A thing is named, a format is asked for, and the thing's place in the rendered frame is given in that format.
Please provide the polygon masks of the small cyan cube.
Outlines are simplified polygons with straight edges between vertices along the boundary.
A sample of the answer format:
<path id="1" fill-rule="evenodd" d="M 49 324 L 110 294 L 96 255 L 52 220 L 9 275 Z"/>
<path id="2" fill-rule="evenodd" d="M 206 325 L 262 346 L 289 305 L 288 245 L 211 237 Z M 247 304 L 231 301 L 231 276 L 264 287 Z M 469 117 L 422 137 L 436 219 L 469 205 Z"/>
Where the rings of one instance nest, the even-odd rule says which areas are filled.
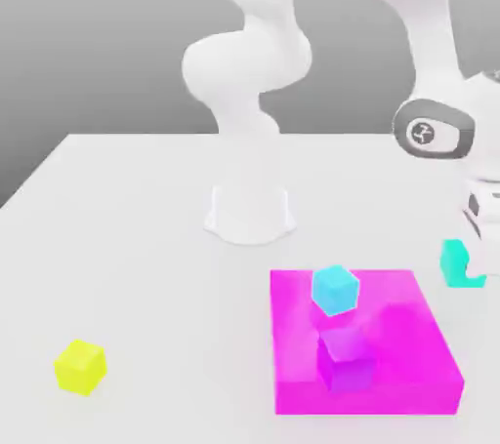
<path id="1" fill-rule="evenodd" d="M 333 265 L 312 274 L 312 301 L 328 317 L 357 307 L 359 280 L 341 265 Z"/>

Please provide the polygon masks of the large magenta box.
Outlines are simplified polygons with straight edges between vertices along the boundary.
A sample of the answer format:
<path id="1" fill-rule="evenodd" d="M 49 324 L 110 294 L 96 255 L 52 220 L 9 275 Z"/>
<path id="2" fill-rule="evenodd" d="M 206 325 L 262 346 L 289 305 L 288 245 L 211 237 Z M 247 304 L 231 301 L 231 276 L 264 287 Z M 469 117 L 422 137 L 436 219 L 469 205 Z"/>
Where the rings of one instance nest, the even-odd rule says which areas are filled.
<path id="1" fill-rule="evenodd" d="M 464 379 L 414 274 L 357 269 L 356 309 L 326 316 L 310 270 L 271 272 L 274 409 L 279 415 L 453 415 Z M 376 354 L 372 386 L 330 392 L 316 368 L 320 331 L 357 327 Z"/>

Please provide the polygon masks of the small purple cube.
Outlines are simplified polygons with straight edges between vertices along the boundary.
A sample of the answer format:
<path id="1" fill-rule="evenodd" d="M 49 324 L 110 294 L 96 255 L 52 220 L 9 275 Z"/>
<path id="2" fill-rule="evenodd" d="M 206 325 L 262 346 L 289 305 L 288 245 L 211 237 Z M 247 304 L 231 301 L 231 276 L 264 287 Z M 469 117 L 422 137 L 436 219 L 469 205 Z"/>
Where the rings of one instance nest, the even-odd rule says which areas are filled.
<path id="1" fill-rule="evenodd" d="M 376 354 L 360 328 L 333 328 L 319 332 L 316 368 L 330 392 L 368 389 L 373 383 L 376 364 Z"/>

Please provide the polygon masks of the small teal cube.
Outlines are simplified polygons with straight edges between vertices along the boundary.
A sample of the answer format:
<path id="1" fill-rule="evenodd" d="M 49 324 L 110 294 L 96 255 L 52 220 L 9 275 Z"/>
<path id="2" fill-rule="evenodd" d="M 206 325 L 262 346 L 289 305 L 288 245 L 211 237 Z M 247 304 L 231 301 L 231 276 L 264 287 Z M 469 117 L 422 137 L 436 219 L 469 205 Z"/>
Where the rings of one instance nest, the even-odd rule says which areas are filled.
<path id="1" fill-rule="evenodd" d="M 445 239 L 441 245 L 439 266 L 445 283 L 450 288 L 483 288 L 485 275 L 469 277 L 468 250 L 460 239 Z"/>

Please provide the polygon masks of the small yellow cube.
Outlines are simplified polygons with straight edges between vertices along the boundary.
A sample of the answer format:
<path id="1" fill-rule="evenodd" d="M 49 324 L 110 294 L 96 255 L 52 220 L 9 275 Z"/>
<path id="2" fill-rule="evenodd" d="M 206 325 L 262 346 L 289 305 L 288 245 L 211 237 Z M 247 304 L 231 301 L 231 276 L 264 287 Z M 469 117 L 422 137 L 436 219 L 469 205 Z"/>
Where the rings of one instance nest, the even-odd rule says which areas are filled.
<path id="1" fill-rule="evenodd" d="M 59 388 L 89 396 L 106 374 L 104 348 L 73 340 L 54 362 Z"/>

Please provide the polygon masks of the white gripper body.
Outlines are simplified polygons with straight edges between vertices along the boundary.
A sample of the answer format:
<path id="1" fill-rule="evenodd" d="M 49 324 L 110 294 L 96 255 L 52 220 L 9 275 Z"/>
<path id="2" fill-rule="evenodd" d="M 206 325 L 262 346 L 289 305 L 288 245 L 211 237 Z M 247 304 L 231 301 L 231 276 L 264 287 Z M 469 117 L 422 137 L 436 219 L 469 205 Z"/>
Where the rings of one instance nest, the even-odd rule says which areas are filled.
<path id="1" fill-rule="evenodd" d="M 500 276 L 500 222 L 484 221 L 463 210 L 462 239 L 469 254 L 470 276 Z"/>

